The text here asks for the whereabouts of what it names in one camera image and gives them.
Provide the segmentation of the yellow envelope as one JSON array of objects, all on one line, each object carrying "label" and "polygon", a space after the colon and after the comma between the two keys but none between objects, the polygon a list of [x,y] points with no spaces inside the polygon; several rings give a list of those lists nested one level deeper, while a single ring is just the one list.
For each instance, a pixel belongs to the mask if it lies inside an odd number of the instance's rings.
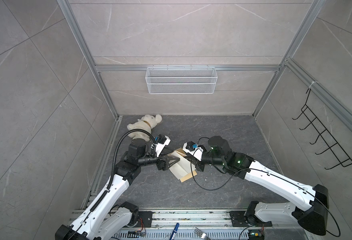
[{"label": "yellow envelope", "polygon": [[189,180],[190,178],[192,178],[192,174],[196,174],[196,170],[194,171],[192,170],[191,163],[186,158],[187,155],[181,148],[177,149],[176,152],[181,156],[181,159],[178,162],[178,164],[185,171],[185,173],[181,174],[181,178],[180,178],[180,181],[183,183]]}]

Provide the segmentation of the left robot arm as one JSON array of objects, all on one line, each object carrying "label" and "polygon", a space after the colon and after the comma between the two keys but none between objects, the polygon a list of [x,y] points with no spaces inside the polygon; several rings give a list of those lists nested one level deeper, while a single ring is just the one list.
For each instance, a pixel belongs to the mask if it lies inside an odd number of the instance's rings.
[{"label": "left robot arm", "polygon": [[[143,133],[150,138],[150,145],[144,139],[133,139],[128,150],[117,161],[118,151],[123,140],[130,134]],[[109,240],[121,228],[135,226],[139,222],[139,208],[125,202],[117,211],[111,210],[120,196],[129,188],[141,173],[143,166],[157,165],[161,171],[168,170],[179,161],[170,156],[168,136],[152,134],[134,129],[125,133],[119,140],[113,158],[113,166],[108,182],[84,212],[69,226],[62,225],[55,233],[57,240]]]}]

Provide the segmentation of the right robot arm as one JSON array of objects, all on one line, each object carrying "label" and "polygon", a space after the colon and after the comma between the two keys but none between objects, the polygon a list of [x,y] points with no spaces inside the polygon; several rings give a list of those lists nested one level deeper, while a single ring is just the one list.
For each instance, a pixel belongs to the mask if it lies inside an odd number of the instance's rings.
[{"label": "right robot arm", "polygon": [[208,164],[221,166],[222,173],[263,186],[287,200],[274,204],[252,201],[244,214],[248,225],[276,222],[299,225],[318,236],[330,233],[327,222],[333,215],[325,186],[306,185],[283,176],[246,154],[234,152],[221,136],[211,137],[207,143],[205,147],[187,142],[182,147],[190,164],[198,171],[202,172]]}]

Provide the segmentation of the beige letter paper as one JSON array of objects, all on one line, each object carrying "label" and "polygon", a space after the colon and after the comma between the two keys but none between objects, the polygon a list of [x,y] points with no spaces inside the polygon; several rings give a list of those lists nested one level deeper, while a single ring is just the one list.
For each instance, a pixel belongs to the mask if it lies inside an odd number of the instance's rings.
[{"label": "beige letter paper", "polygon": [[195,166],[190,166],[190,162],[185,158],[187,155],[182,149],[177,149],[168,156],[178,159],[178,162],[170,167],[170,171],[182,183],[191,179],[192,174],[197,174]]}]

